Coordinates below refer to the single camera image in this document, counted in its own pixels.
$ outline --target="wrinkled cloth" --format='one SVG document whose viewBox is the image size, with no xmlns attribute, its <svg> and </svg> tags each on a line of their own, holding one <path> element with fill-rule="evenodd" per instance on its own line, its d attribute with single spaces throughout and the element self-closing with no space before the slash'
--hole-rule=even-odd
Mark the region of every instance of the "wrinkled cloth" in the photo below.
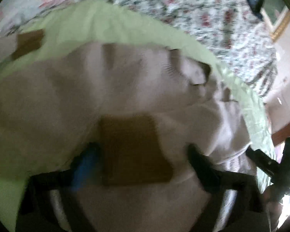
<svg viewBox="0 0 290 232">
<path fill-rule="evenodd" d="M 1 79 L 0 173 L 63 169 L 88 141 L 99 140 L 100 116 L 143 112 L 155 120 L 174 169 L 171 182 L 89 184 L 79 202 L 101 231 L 188 231 L 209 195 L 189 166 L 186 143 L 221 164 L 245 151 L 249 135 L 229 89 L 180 50 L 91 42 Z"/>
<path fill-rule="evenodd" d="M 62 169 L 97 140 L 100 116 L 146 112 L 178 172 L 187 142 L 219 164 L 249 143 L 229 94 L 209 66 L 179 50 L 88 43 L 0 80 L 0 159 L 13 174 Z"/>
</svg>

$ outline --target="gold frame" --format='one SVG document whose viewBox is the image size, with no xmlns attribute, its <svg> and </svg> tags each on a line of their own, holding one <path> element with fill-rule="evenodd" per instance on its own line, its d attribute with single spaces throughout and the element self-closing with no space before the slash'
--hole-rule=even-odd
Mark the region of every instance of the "gold frame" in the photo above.
<svg viewBox="0 0 290 232">
<path fill-rule="evenodd" d="M 277 39 L 282 35 L 282 33 L 285 31 L 285 29 L 287 28 L 289 23 L 290 23 L 290 11 L 288 10 L 286 15 L 284 16 L 284 19 L 279 24 L 279 26 L 276 28 L 276 30 L 271 32 L 271 38 L 272 38 L 273 42 L 277 41 Z"/>
<path fill-rule="evenodd" d="M 271 23 L 270 18 L 266 14 L 266 11 L 262 8 L 261 14 L 263 15 L 263 19 L 265 21 L 266 26 L 268 27 L 270 31 L 270 35 L 273 42 L 276 42 L 278 38 L 283 34 L 284 30 L 287 28 L 289 22 L 290 22 L 290 11 L 285 6 L 283 9 L 281 16 L 277 19 L 275 24 L 273 25 Z"/>
</svg>

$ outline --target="floral bedspread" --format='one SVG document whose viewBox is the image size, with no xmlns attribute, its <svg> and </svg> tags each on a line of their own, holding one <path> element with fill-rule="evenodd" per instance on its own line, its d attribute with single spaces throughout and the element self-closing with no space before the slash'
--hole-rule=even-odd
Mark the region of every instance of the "floral bedspread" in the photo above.
<svg viewBox="0 0 290 232">
<path fill-rule="evenodd" d="M 3 0 L 0 36 L 29 20 L 80 0 Z M 195 36 L 261 97 L 271 89 L 276 50 L 265 23 L 246 0 L 107 0 Z"/>
</svg>

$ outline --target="light green fabric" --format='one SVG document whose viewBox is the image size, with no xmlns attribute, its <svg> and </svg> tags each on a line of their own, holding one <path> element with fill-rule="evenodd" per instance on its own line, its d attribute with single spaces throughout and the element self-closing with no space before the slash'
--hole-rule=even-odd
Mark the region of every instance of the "light green fabric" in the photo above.
<svg viewBox="0 0 290 232">
<path fill-rule="evenodd" d="M 17 211 L 25 185 L 25 180 L 0 179 L 0 220 L 10 232 L 15 231 Z"/>
<path fill-rule="evenodd" d="M 240 102 L 252 148 L 260 148 L 271 158 L 275 158 L 261 99 L 194 37 L 149 16 L 101 0 L 85 0 L 64 10 L 53 11 L 45 18 L 26 26 L 25 31 L 41 28 L 46 32 L 43 46 L 38 51 L 0 66 L 0 79 L 34 61 L 66 55 L 92 40 L 134 45 L 153 43 L 181 49 L 185 55 L 209 64 L 213 72 L 222 78 L 231 89 L 234 99 Z M 269 178 L 261 170 L 258 171 L 258 183 L 262 191 L 269 184 Z M 15 225 L 15 216 L 8 217 L 0 213 L 0 219 L 9 224 L 9 228 Z"/>
</svg>

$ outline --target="wall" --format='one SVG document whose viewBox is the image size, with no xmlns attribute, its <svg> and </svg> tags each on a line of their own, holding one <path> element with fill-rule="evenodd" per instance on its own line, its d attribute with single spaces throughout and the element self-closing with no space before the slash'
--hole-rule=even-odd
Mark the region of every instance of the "wall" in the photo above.
<svg viewBox="0 0 290 232">
<path fill-rule="evenodd" d="M 272 133 L 290 123 L 290 23 L 275 43 L 278 76 L 265 98 L 272 121 Z"/>
</svg>

